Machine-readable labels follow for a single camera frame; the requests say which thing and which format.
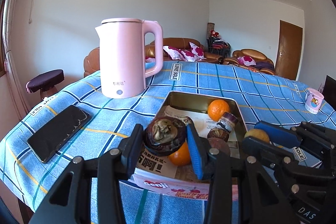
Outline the small yellow longan fruit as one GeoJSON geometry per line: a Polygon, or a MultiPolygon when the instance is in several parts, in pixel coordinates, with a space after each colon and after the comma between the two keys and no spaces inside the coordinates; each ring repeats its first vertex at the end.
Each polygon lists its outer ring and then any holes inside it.
{"type": "Polygon", "coordinates": [[[268,134],[261,129],[257,129],[257,128],[253,128],[249,131],[246,132],[246,134],[244,135],[245,138],[247,137],[254,137],[256,139],[259,139],[261,141],[264,141],[266,143],[270,142],[270,138],[268,136],[268,134]]]}

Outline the large orange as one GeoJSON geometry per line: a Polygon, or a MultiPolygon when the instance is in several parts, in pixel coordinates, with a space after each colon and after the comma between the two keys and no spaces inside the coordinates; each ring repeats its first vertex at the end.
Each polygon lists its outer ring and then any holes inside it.
{"type": "Polygon", "coordinates": [[[224,113],[230,112],[230,106],[225,100],[217,99],[212,101],[207,109],[208,116],[218,122],[224,113]]]}

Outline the dark dried mangosteen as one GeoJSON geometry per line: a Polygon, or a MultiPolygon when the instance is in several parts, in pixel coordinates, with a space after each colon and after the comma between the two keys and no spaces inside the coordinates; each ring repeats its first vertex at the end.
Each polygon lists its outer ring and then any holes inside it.
{"type": "Polygon", "coordinates": [[[155,156],[169,156],[185,141],[186,125],[173,117],[155,118],[143,133],[145,148],[155,156]]]}

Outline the pink cartoon cup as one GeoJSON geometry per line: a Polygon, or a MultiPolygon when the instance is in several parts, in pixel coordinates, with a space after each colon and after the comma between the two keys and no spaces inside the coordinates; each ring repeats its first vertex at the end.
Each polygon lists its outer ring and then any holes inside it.
{"type": "Polygon", "coordinates": [[[321,107],[324,96],[313,88],[307,88],[305,96],[305,108],[311,114],[317,114],[321,107]]]}

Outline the black television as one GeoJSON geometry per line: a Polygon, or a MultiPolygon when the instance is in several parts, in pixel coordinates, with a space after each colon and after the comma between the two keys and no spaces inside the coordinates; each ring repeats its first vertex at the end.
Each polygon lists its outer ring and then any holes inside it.
{"type": "Polygon", "coordinates": [[[336,80],[330,77],[329,75],[326,76],[325,84],[323,86],[322,92],[324,99],[330,105],[335,103],[336,99],[336,80]]]}

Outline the black smartphone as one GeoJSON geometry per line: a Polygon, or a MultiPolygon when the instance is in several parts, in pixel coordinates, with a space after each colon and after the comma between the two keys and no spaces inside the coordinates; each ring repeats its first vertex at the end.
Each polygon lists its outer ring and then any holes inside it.
{"type": "Polygon", "coordinates": [[[29,137],[27,144],[42,163],[47,163],[90,118],[89,113],[70,105],[29,137]]]}

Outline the small tangerine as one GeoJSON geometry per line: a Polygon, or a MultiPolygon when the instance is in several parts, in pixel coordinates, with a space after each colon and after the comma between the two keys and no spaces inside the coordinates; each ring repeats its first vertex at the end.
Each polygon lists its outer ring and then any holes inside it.
{"type": "Polygon", "coordinates": [[[168,156],[169,161],[176,166],[185,166],[190,164],[191,158],[187,142],[184,142],[179,150],[168,156]]]}

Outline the pink tin box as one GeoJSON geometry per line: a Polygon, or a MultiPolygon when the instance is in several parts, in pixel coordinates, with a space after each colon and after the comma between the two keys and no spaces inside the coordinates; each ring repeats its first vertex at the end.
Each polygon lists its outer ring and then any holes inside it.
{"type": "Polygon", "coordinates": [[[216,96],[204,94],[169,92],[157,117],[189,117],[192,120],[186,127],[191,161],[177,166],[167,156],[159,157],[143,148],[133,174],[133,181],[139,187],[179,198],[208,198],[214,163],[209,156],[211,145],[207,135],[217,124],[209,117],[207,109],[216,99],[216,96]]]}

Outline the printed paper sheet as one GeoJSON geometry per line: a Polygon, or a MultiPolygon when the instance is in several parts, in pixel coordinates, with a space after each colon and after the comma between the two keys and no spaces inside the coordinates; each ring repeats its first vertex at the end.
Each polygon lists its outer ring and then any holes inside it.
{"type": "Polygon", "coordinates": [[[142,133],[143,147],[138,158],[135,175],[148,179],[181,180],[206,183],[198,178],[192,166],[187,143],[187,130],[195,126],[199,136],[205,137],[208,126],[206,114],[183,111],[171,106],[163,107],[142,133]]]}

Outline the brown wooden door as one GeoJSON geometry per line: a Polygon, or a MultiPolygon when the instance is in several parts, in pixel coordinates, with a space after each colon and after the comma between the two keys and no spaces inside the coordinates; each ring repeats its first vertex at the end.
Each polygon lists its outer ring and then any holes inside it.
{"type": "Polygon", "coordinates": [[[276,75],[295,80],[299,69],[303,28],[280,20],[276,75]]]}

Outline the purple cushioned stool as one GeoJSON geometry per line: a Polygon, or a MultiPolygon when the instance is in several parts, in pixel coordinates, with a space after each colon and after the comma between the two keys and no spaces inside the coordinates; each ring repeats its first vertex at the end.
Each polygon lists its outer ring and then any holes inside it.
{"type": "Polygon", "coordinates": [[[26,91],[31,93],[39,92],[41,100],[50,97],[58,92],[56,85],[64,81],[62,69],[48,71],[34,77],[26,83],[26,91]]]}

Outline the stacked dark chairs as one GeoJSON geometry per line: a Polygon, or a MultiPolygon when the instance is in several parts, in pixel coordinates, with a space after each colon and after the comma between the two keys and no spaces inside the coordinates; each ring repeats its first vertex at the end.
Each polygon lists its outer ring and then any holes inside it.
{"type": "Polygon", "coordinates": [[[210,30],[207,45],[210,53],[221,55],[224,58],[230,57],[231,45],[224,41],[215,30],[210,30]]]}

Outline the pink flowered pillow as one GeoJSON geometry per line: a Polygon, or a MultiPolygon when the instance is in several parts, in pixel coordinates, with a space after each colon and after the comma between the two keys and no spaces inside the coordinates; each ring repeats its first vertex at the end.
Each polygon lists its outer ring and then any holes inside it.
{"type": "Polygon", "coordinates": [[[200,46],[197,46],[196,44],[192,42],[189,42],[189,44],[190,44],[191,52],[195,56],[199,57],[201,60],[205,58],[204,50],[200,46]]]}

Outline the white curtain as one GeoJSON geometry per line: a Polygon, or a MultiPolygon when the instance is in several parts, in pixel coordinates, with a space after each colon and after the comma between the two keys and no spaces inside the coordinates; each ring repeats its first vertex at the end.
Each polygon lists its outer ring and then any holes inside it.
{"type": "Polygon", "coordinates": [[[30,112],[30,106],[26,96],[24,95],[21,82],[19,80],[13,52],[11,47],[13,28],[13,18],[16,0],[5,0],[3,8],[3,16],[1,23],[1,38],[5,50],[5,72],[7,84],[9,87],[10,98],[14,105],[15,113],[19,120],[24,118],[30,112]]]}

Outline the brown leather sofa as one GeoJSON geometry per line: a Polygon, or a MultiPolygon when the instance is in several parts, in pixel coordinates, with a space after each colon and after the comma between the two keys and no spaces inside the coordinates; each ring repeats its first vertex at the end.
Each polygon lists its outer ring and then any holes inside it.
{"type": "MultiPolygon", "coordinates": [[[[169,46],[176,48],[177,50],[186,50],[190,52],[195,52],[192,50],[191,44],[193,43],[203,51],[204,59],[201,62],[212,63],[212,64],[223,64],[223,56],[210,53],[206,50],[205,46],[203,46],[200,42],[191,38],[163,38],[163,46],[169,46]]],[[[145,46],[145,57],[146,59],[152,58],[155,59],[155,42],[151,42],[150,44],[145,46]]],[[[163,57],[165,61],[171,61],[171,57],[169,54],[163,50],[163,57]]]]}

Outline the pink electric kettle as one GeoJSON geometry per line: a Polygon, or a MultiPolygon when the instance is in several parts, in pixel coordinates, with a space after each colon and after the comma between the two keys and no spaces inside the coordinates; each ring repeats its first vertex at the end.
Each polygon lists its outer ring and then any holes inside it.
{"type": "Polygon", "coordinates": [[[100,40],[100,79],[104,96],[130,98],[146,89],[146,78],[163,67],[163,29],[158,22],[104,19],[95,28],[100,40]],[[145,35],[154,35],[155,63],[145,68],[145,35]]]}

